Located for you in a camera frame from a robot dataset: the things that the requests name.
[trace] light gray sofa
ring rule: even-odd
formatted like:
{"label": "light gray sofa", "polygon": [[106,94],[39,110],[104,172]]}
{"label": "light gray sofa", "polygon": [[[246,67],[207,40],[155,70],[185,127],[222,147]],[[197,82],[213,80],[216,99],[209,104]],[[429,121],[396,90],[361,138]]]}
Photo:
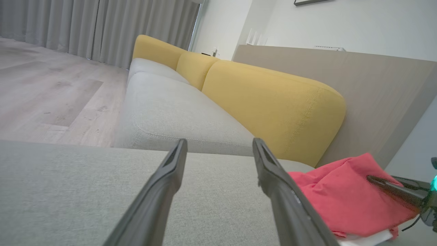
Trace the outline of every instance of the light gray sofa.
{"label": "light gray sofa", "polygon": [[180,138],[188,151],[252,155],[253,135],[175,70],[132,61],[114,147],[169,150]]}
{"label": "light gray sofa", "polygon": [[[0,141],[0,245],[102,245],[166,154]],[[163,245],[279,245],[253,157],[188,153]]]}

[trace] wooden floor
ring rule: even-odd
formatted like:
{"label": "wooden floor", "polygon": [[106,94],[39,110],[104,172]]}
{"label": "wooden floor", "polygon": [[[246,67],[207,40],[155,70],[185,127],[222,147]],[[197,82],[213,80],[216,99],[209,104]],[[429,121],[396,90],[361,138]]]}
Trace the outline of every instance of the wooden floor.
{"label": "wooden floor", "polygon": [[0,38],[0,139],[110,147],[127,74]]}

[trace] sheer curtain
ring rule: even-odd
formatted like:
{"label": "sheer curtain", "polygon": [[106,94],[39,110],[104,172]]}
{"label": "sheer curtain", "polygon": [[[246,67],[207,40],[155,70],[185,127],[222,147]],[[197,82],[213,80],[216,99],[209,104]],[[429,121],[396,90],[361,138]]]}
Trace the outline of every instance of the sheer curtain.
{"label": "sheer curtain", "polygon": [[0,36],[128,68],[146,34],[188,49],[192,0],[0,0]]}

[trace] pink towel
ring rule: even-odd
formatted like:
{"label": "pink towel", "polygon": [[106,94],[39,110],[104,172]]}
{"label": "pink towel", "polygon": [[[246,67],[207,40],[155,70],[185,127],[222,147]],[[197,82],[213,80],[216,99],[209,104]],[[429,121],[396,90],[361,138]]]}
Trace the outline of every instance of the pink towel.
{"label": "pink towel", "polygon": [[289,174],[339,237],[347,234],[368,237],[390,229],[395,239],[397,226],[419,213],[366,180],[367,175],[374,175],[402,186],[370,154],[332,162],[308,173]]}

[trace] white wall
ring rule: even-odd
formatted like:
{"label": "white wall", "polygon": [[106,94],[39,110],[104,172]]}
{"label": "white wall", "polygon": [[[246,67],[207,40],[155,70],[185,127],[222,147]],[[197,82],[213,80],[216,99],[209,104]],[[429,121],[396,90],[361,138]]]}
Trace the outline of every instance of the white wall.
{"label": "white wall", "polygon": [[277,0],[269,46],[346,51],[437,61],[437,0],[333,0],[296,7]]}
{"label": "white wall", "polygon": [[275,4],[276,0],[252,1],[252,5],[250,6],[237,45],[246,44],[251,29],[253,29],[253,32],[257,31],[258,33],[265,35]]}
{"label": "white wall", "polygon": [[390,175],[430,182],[437,175],[431,157],[437,157],[437,97],[385,170]]}
{"label": "white wall", "polygon": [[[431,165],[431,157],[437,156],[437,97],[434,98],[413,131],[398,150],[392,161],[385,168],[390,175],[431,182],[437,174]],[[399,226],[403,229],[413,220]],[[399,238],[392,246],[397,245],[435,245],[437,233],[422,221],[406,230],[399,231]]]}
{"label": "white wall", "polygon": [[252,0],[209,0],[194,44],[194,52],[231,60]]}

